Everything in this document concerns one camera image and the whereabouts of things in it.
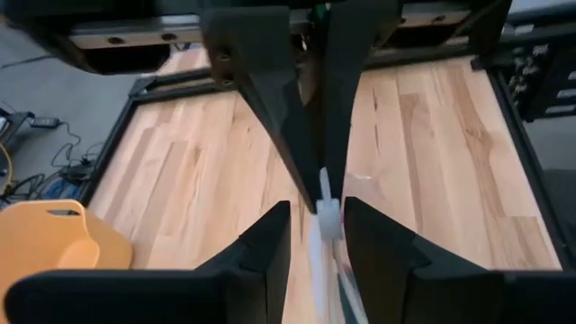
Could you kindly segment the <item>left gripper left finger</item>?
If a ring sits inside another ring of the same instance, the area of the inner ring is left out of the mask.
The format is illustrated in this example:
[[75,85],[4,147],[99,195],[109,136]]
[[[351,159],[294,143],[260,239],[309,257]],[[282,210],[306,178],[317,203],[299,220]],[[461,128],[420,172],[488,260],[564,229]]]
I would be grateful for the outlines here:
[[291,207],[280,201],[194,270],[50,270],[7,291],[10,324],[281,324]]

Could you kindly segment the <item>clear plastic bag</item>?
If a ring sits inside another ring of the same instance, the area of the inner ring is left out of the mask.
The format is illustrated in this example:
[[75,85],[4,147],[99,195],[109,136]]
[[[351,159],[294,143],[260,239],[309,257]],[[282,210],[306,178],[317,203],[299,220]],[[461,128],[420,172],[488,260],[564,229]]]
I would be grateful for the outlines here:
[[321,196],[310,220],[312,293],[319,324],[368,324],[347,257],[340,200],[331,194],[328,170],[319,171]]

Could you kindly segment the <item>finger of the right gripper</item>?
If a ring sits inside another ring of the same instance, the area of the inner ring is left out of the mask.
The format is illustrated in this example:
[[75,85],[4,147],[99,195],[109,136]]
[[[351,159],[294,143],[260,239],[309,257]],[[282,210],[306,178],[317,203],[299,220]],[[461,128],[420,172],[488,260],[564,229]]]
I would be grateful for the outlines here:
[[345,0],[328,11],[321,64],[322,165],[331,194],[343,193],[351,116],[361,72],[376,36],[390,37],[401,19],[401,0]]
[[298,85],[286,6],[206,10],[200,26],[211,73],[232,83],[264,126],[310,212],[320,196],[319,165]]

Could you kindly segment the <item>yellow plastic bin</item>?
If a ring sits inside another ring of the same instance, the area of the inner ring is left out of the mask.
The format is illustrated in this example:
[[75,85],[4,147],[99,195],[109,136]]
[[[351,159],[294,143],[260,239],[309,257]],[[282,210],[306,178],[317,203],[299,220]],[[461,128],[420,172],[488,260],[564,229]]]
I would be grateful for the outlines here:
[[132,322],[131,260],[131,243],[77,201],[11,205],[0,211],[0,323]]

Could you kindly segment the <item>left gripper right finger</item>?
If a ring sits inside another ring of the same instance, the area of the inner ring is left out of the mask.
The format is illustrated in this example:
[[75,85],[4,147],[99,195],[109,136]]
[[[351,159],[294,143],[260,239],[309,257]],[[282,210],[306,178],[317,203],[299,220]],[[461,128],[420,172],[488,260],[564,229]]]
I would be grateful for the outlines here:
[[576,324],[574,273],[485,269],[356,197],[344,228],[370,324]]

